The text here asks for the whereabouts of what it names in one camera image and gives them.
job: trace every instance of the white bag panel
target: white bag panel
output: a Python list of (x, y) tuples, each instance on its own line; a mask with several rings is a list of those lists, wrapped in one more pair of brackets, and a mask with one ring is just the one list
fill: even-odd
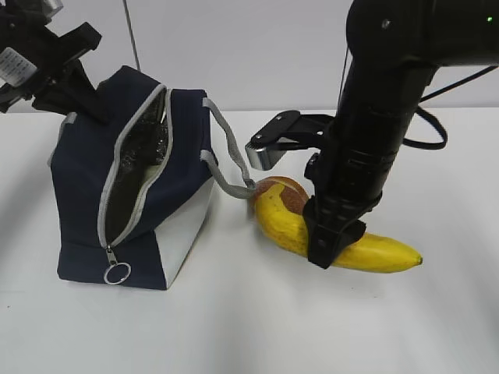
[(177, 277), (180, 266), (201, 229), (210, 205), (213, 185), (214, 179), (210, 178), (154, 230), (167, 288), (170, 288)]

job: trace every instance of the banana peel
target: banana peel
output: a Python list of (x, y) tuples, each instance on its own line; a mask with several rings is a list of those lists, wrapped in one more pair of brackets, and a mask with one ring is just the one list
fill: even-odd
[[(301, 186), (294, 183), (302, 192)], [(294, 213), (285, 205), (281, 195), (286, 187), (290, 185), (282, 180), (274, 182), (255, 199), (256, 219), (263, 233), (277, 245), (307, 257), (306, 224), (301, 214)], [(372, 273), (397, 273), (422, 263), (422, 256), (410, 246), (391, 238), (366, 233), (358, 242), (347, 247), (332, 266)]]

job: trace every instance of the navy blue bag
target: navy blue bag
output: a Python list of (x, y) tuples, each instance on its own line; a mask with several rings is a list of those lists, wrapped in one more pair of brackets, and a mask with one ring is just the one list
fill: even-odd
[[(170, 287), (200, 229), (214, 180), (248, 199), (255, 185), (234, 136), (203, 90), (169, 90), (129, 67), (97, 89), (104, 126), (72, 113), (49, 161), (63, 280)], [(210, 112), (246, 187), (229, 185), (211, 149)]]

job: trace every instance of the metal ring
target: metal ring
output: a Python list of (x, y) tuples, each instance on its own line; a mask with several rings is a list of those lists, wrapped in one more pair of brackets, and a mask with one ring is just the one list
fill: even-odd
[[(117, 282), (110, 282), (108, 279), (108, 275), (111, 272), (111, 270), (115, 269), (118, 266), (125, 266), (128, 271), (126, 272), (126, 275), (122, 279), (118, 280)], [(109, 284), (110, 286), (117, 286), (118, 284), (121, 284), (124, 281), (126, 281), (130, 277), (131, 273), (132, 273), (132, 267), (130, 266), (129, 263), (116, 263), (114, 265), (110, 265), (110, 267), (106, 269), (104, 273), (104, 282), (106, 282), (106, 284)]]

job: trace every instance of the black cable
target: black cable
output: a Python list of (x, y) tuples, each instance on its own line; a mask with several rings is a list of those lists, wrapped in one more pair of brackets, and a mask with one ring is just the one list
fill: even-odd
[(416, 140), (411, 140), (411, 139), (404, 139), (404, 145), (405, 146), (410, 146), (411, 148), (417, 148), (419, 150), (443, 150), (447, 146), (447, 141), (448, 141), (448, 134), (447, 130), (443, 125), (440, 123), (437, 117), (432, 115), (431, 113), (425, 111), (421, 107), (418, 107), (416, 110), (416, 114), (427, 121), (432, 127), (437, 130), (438, 135), (441, 136), (442, 142), (441, 143), (425, 143), (425, 142), (418, 142)]
[(343, 63), (342, 84), (340, 85), (340, 94), (338, 95), (338, 109), (340, 108), (340, 102), (342, 101), (343, 86), (345, 85), (346, 66), (349, 62), (349, 52), (350, 49), (349, 46), (347, 45), (345, 52), (345, 62)]
[[(426, 95), (425, 97), (423, 97), (421, 99), (420, 103), (423, 103), (424, 101), (428, 101), (428, 100), (431, 100), (437, 96), (445, 94), (448, 91), (453, 90), (454, 88), (458, 88), (460, 86), (463, 86), (469, 82), (472, 82), (475, 79), (479, 79), (481, 76), (485, 76), (486, 74), (488, 74), (489, 72), (493, 72), (497, 68), (498, 68), (498, 66), (489, 66), (488, 68), (480, 70), (479, 72), (477, 72), (477, 73), (475, 73), (467, 78), (461, 79), (458, 82), (451, 84), (450, 86), (446, 86), (440, 90), (437, 90), (433, 93), (430, 93), (429, 95)], [(430, 125), (432, 125), (433, 128), (435, 130), (437, 130), (438, 135), (441, 136), (443, 141), (441, 143), (425, 143), (425, 142), (418, 142), (418, 141), (411, 140), (411, 139), (404, 139), (404, 145), (410, 146), (412, 148), (417, 148), (420, 150), (442, 150), (442, 149), (444, 149), (445, 146), (447, 146), (448, 134), (447, 134), (447, 130), (445, 130), (445, 127), (443, 127), (443, 125), (440, 123), (438, 118), (435, 117), (434, 115), (430, 114), (429, 112), (425, 111), (421, 107), (417, 108), (416, 114), (419, 117), (421, 117), (422, 119), (424, 119), (425, 121), (427, 121), (428, 123), (430, 123)]]
[(441, 94), (445, 94), (448, 91), (453, 90), (454, 88), (458, 88), (460, 86), (463, 86), (469, 82), (472, 82), (475, 79), (479, 79), (481, 76), (484, 76), (484, 75), (488, 74), (489, 72), (493, 72), (495, 69), (497, 69), (497, 67), (499, 67), (499, 66), (489, 66), (488, 68), (486, 68), (484, 70), (480, 70), (479, 72), (473, 74), (472, 76), (464, 78), (456, 83), (451, 84), (450, 86), (444, 87), (441, 90), (430, 93), (429, 95), (426, 95), (425, 97), (423, 97), (421, 99), (420, 103), (431, 100), (437, 96), (440, 96)]

